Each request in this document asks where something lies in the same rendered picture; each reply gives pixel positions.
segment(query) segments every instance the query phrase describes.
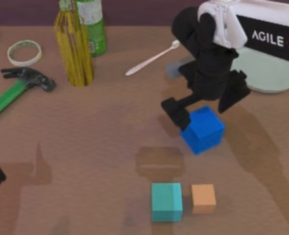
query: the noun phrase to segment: orange block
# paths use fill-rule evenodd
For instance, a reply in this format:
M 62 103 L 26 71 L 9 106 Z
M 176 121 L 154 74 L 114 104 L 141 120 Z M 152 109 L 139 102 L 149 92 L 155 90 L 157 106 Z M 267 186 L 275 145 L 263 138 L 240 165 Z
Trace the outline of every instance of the orange block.
M 215 210 L 217 201 L 213 185 L 191 185 L 193 213 L 209 214 Z

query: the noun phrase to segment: brown tabletop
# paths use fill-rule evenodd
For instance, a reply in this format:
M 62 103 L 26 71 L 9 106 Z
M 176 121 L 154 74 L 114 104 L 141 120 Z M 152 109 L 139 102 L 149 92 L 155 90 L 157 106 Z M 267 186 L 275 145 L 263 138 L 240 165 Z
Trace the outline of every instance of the brown tabletop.
M 160 108 L 188 94 L 164 67 L 170 52 L 134 76 L 132 66 L 166 49 L 168 27 L 111 27 L 95 81 L 68 84 L 52 27 L 0 27 L 0 69 L 10 45 L 43 47 L 32 66 L 58 87 L 34 88 L 0 115 L 0 235 L 289 235 L 289 91 L 252 93 L 225 114 L 221 143 L 194 156 Z M 15 81 L 0 73 L 0 94 Z M 217 102 L 200 102 L 190 110 Z M 180 182 L 184 215 L 151 223 L 150 183 Z M 190 184 L 214 184 L 217 208 L 192 215 Z

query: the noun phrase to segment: plastic spoon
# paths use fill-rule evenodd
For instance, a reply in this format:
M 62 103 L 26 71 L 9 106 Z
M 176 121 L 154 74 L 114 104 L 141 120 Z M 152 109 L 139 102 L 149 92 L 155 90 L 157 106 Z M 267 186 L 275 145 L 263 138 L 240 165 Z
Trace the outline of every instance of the plastic spoon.
M 128 70 L 125 73 L 125 76 L 130 76 L 130 75 L 138 72 L 139 70 L 143 69 L 145 66 L 151 64 L 153 61 L 159 59 L 161 56 L 165 55 L 166 53 L 170 52 L 173 49 L 178 48 L 179 45 L 180 45 L 180 42 L 178 40 L 173 41 L 172 45 L 170 46 L 170 48 L 168 48 L 165 51 L 162 51 L 160 54 L 157 54 L 157 55 L 151 57 L 150 59 L 147 59 L 146 61 L 143 61 L 141 64 L 138 64 L 137 66 L 131 68 L 130 70 Z

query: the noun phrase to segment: green can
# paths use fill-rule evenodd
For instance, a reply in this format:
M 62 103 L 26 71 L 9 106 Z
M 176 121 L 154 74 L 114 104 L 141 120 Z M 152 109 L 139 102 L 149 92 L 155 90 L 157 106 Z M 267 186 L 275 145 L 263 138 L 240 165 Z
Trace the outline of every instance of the green can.
M 92 57 L 102 55 L 106 51 L 106 38 L 101 0 L 75 0 L 80 23 L 85 24 L 88 31 L 89 48 Z

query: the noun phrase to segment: white plate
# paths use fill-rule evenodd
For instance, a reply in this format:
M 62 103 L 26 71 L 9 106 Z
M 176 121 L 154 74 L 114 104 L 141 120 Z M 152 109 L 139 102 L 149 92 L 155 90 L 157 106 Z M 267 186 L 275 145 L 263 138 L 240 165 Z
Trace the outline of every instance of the white plate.
M 289 89 L 289 62 L 267 54 L 242 48 L 232 70 L 247 74 L 248 87 L 262 93 L 280 93 Z

